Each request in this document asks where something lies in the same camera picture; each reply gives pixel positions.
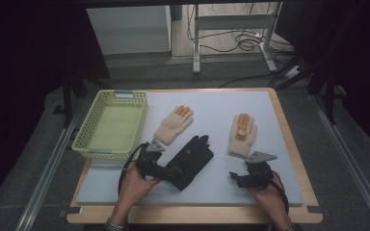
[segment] green plastic basket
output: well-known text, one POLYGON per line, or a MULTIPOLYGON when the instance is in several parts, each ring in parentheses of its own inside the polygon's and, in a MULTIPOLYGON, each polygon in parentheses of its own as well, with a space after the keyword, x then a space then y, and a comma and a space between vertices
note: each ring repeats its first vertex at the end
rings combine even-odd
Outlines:
POLYGON ((147 108, 144 91, 99 91, 71 148, 86 158, 126 161, 140 144, 147 108))

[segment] dark background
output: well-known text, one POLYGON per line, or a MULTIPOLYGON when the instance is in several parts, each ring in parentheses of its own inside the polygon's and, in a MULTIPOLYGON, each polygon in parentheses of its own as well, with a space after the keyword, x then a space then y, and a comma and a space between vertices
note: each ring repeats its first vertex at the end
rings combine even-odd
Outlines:
POLYGON ((34 132, 45 96, 81 72, 109 78, 86 9, 0 1, 0 185, 34 132))
MULTIPOLYGON (((325 20, 334 13, 325 10, 317 25, 330 25, 325 20)), ((321 28, 309 33, 310 39, 322 34, 321 28)), ((332 29, 324 38, 334 33, 332 29)), ((328 41, 314 40, 310 55, 317 57, 328 41)), ((370 136, 370 1, 363 4, 335 58, 335 81, 347 92, 344 105, 370 136)), ((84 8, 0 1, 0 185, 39 122, 45 96, 67 76, 79 77, 79 71, 108 78, 84 8)))

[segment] human hand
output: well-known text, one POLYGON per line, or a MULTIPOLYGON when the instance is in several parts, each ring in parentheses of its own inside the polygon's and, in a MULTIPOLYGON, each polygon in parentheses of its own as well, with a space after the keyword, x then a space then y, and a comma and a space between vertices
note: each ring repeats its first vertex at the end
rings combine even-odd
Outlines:
POLYGON ((145 180, 136 168, 135 162, 130 163, 125 171, 121 191, 119 192, 119 200, 113 210, 110 221, 123 226, 131 208, 160 182, 161 180, 156 178, 145 180))
MULTIPOLYGON (((283 191, 284 187, 280 181, 278 173, 274 173, 273 182, 278 185, 283 191)), ((277 230, 287 230, 292 226, 292 221, 285 210, 283 199, 280 192, 272 185, 268 185, 263 190, 248 188, 257 200, 263 210, 270 216, 277 230)))

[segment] metal rail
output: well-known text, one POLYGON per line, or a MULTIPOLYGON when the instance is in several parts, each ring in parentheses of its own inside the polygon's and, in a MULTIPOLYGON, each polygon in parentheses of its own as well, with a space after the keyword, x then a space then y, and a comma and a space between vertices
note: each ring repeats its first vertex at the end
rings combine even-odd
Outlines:
POLYGON ((65 152, 67 142, 73 132, 76 121, 81 115, 80 111, 82 110, 82 101, 83 99, 77 99, 77 102, 75 103, 76 112, 74 113, 74 117, 72 118, 69 126, 63 130, 58 142, 56 143, 56 146, 53 149, 53 152, 50 155, 50 158, 43 172, 41 173, 40 179, 35 186, 35 189, 32 192, 32 195, 25 209, 23 210, 23 214, 20 217, 20 220, 14 230, 31 230, 36 216, 38 215, 38 212, 40 210, 41 203, 46 196, 47 190, 49 189, 50 183, 52 182, 59 162, 63 157, 63 153, 65 152))
POLYGON ((354 181, 356 182, 356 185, 359 189, 359 192, 363 196, 366 204, 368 205, 370 209, 370 184, 365 177, 365 175, 362 173, 362 170, 357 164, 356 159, 354 158, 353 154, 351 153, 351 150, 348 148, 347 144, 341 137, 339 131, 337 130, 336 126, 331 124, 329 119, 326 117, 324 113, 324 105, 321 99, 317 96, 310 95, 311 100, 315 104, 318 114, 320 118, 322 118, 322 121, 324 125, 326 126, 329 135, 335 142, 335 145, 338 148, 338 151, 344 161, 344 164, 346 165, 347 169, 349 170, 351 176, 353 177, 354 181))

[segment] metal stand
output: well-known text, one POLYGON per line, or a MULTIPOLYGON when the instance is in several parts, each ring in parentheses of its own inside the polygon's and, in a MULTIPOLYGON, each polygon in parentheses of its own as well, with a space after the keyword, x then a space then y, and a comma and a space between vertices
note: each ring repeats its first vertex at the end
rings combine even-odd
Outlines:
POLYGON ((199 31, 203 30, 237 30, 268 29, 260 50, 271 72, 277 71, 275 62, 269 52, 269 42, 275 30, 280 2, 276 2, 272 14, 255 15, 207 15, 199 16, 198 5, 195 5, 195 39, 194 39, 194 74, 200 74, 199 31))

